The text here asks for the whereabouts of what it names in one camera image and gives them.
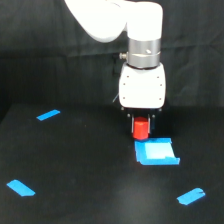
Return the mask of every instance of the black table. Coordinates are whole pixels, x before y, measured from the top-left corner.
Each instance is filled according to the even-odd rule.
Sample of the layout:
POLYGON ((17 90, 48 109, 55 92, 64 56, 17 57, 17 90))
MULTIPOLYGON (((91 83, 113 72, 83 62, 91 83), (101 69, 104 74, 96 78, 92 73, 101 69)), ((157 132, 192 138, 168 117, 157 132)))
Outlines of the black table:
POLYGON ((142 166, 113 107, 13 105, 0 124, 0 223, 224 223, 224 110, 171 108, 156 137, 171 137, 179 166, 142 166), (45 121, 36 117, 61 111, 45 121), (21 197, 6 184, 34 190, 21 197), (184 206, 196 188, 206 197, 184 206))

